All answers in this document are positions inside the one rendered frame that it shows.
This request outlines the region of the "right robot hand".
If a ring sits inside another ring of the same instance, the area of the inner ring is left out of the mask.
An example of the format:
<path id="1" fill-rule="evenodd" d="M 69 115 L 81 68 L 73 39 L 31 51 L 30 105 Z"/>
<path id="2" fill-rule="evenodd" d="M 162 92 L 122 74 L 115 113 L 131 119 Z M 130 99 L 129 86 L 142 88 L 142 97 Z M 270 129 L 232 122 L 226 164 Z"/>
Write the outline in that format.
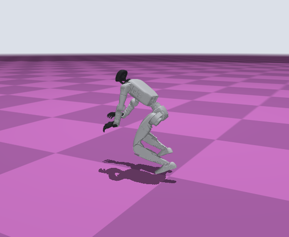
<path id="1" fill-rule="evenodd" d="M 124 115 L 124 113 L 122 114 L 122 116 Z M 108 113 L 107 114 L 107 117 L 111 117 L 111 119 L 112 119 L 112 117 L 114 117 L 115 116 L 115 112 L 110 112 L 110 113 Z"/>

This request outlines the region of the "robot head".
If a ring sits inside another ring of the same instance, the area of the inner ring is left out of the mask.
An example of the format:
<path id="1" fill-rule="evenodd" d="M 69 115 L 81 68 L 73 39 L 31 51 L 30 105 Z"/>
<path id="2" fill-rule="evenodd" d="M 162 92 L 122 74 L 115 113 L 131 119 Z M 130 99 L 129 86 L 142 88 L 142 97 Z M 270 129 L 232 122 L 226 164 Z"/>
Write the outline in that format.
<path id="1" fill-rule="evenodd" d="M 130 79 L 126 80 L 126 76 L 127 76 L 127 71 L 126 70 L 120 70 L 118 71 L 117 75 L 116 75 L 116 81 L 119 81 L 121 84 L 125 84 L 126 82 L 128 82 Z M 124 82 L 122 82 L 124 81 Z"/>

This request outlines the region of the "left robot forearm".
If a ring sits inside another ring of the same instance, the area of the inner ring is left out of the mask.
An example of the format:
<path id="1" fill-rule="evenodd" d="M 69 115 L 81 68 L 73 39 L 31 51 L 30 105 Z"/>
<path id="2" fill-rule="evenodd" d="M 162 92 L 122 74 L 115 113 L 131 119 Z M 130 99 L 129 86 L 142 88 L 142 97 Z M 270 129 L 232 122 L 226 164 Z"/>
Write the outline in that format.
<path id="1" fill-rule="evenodd" d="M 113 124 L 117 124 L 117 127 L 119 127 L 119 125 L 120 125 L 121 116 L 123 114 L 121 111 L 117 110 L 118 109 L 118 105 L 117 105 L 117 108 L 116 108 L 115 118 L 114 118 L 114 123 L 113 123 Z"/>

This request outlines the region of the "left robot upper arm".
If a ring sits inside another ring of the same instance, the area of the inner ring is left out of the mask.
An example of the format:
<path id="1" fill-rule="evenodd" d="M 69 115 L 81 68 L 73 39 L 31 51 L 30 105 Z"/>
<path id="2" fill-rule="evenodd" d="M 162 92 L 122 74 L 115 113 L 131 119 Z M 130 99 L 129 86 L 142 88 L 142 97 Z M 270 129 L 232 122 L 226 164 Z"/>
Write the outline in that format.
<path id="1" fill-rule="evenodd" d="M 124 103 L 126 101 L 127 94 L 131 90 L 131 83 L 122 84 L 120 89 L 121 89 L 121 92 L 120 92 L 119 105 L 118 105 L 118 109 L 117 110 L 123 112 L 124 109 L 125 109 Z"/>

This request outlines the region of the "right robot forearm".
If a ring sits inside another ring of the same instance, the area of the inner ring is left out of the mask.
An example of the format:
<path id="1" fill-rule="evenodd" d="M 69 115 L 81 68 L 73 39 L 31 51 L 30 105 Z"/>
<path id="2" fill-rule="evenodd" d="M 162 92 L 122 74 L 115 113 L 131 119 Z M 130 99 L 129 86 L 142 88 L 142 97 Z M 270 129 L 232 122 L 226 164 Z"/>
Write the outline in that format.
<path id="1" fill-rule="evenodd" d="M 121 118 L 123 119 L 126 118 L 126 116 L 128 116 L 133 109 L 134 109 L 134 106 L 130 102 L 128 107 L 123 111 L 124 115 L 121 116 Z"/>

